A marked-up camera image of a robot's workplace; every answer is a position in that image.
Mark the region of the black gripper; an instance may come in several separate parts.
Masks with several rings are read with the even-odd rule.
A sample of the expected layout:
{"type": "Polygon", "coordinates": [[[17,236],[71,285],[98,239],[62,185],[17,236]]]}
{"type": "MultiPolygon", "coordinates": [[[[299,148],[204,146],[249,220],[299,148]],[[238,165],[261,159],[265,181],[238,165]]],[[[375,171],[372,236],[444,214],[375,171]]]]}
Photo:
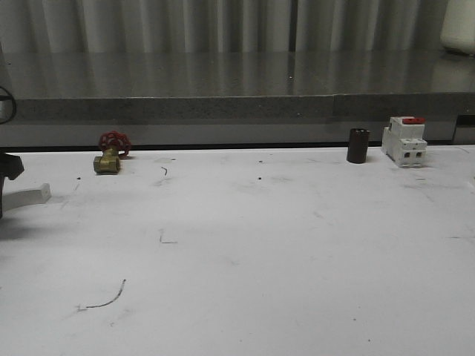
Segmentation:
{"type": "Polygon", "coordinates": [[[0,218],[3,217],[3,188],[6,178],[15,180],[24,171],[24,166],[20,156],[12,154],[0,154],[0,218]]]}

